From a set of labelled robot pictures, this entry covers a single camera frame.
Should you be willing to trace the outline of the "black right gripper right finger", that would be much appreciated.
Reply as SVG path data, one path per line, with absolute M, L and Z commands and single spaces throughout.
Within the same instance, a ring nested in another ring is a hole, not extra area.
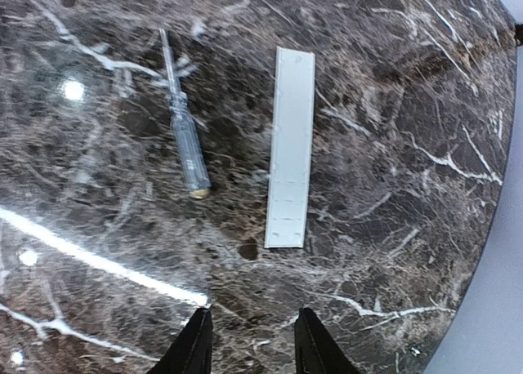
M 360 374 L 311 308 L 299 309 L 294 323 L 296 373 Z

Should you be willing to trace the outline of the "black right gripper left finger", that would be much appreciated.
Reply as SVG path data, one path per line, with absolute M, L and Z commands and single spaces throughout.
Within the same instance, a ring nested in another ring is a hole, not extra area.
M 147 374 L 210 374 L 212 330 L 210 310 L 197 309 L 164 356 Z

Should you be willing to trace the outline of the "white remote battery cover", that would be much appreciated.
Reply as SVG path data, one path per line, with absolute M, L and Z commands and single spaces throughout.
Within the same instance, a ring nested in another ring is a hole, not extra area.
M 304 246 L 314 104 L 315 55 L 277 48 L 266 249 Z

